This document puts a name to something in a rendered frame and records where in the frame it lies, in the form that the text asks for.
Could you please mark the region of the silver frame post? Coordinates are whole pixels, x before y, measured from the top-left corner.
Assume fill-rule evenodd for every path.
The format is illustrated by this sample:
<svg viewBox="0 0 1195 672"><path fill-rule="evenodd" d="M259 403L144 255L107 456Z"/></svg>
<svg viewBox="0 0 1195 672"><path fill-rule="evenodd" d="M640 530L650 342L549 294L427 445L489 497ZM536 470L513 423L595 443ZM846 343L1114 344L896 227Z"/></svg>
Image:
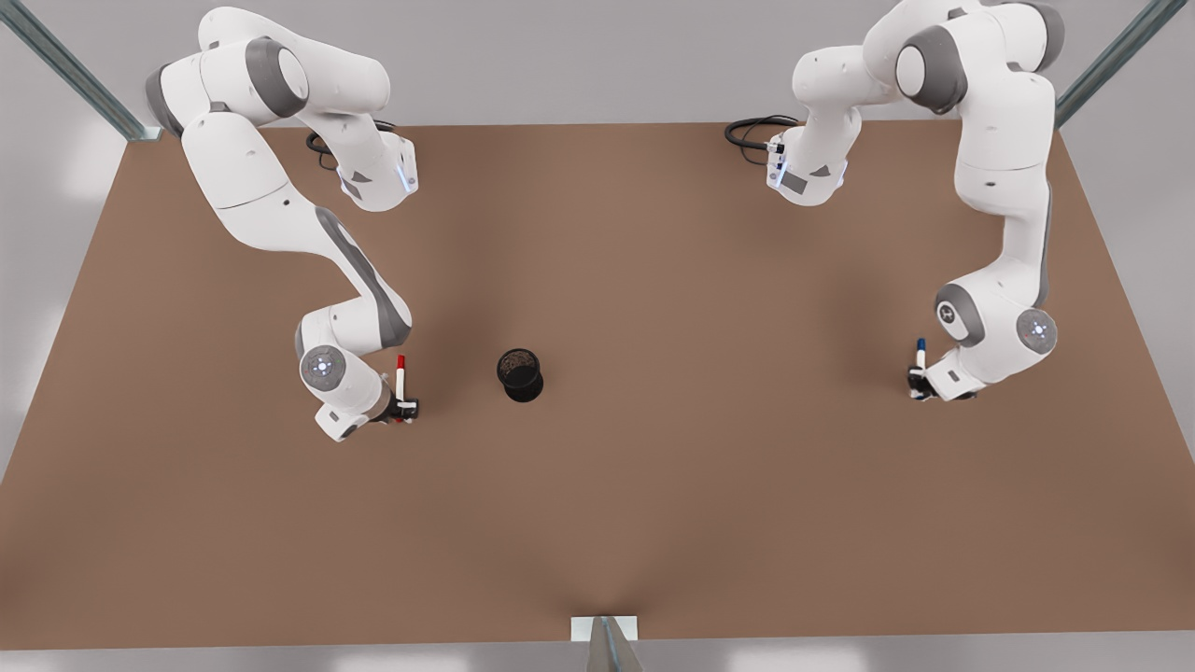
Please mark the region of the silver frame post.
<svg viewBox="0 0 1195 672"><path fill-rule="evenodd" d="M1064 94L1058 98L1055 129L1061 129L1093 94L1116 77L1138 51L1173 20L1189 0L1148 0L1148 4L1130 18L1092 63L1076 77Z"/></svg>
<svg viewBox="0 0 1195 672"><path fill-rule="evenodd" d="M575 616L570 639L586 642L586 672L644 672L631 646L639 641L637 616Z"/></svg>
<svg viewBox="0 0 1195 672"><path fill-rule="evenodd" d="M81 60L76 59L51 30L30 11L22 0L0 0L0 22L20 38L94 112L120 132L128 142L154 142L161 139L163 128L146 126L99 81Z"/></svg>

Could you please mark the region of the black mesh pen holder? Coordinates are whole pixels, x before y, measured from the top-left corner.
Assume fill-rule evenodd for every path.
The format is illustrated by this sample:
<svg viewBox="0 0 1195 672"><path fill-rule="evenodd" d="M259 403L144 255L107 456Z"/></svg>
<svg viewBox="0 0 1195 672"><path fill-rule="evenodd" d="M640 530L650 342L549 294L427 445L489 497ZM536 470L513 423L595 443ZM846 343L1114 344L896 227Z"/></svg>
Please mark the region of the black mesh pen holder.
<svg viewBox="0 0 1195 672"><path fill-rule="evenodd" d="M534 401L543 392L541 362L532 350L513 348L497 361L497 378L508 399Z"/></svg>

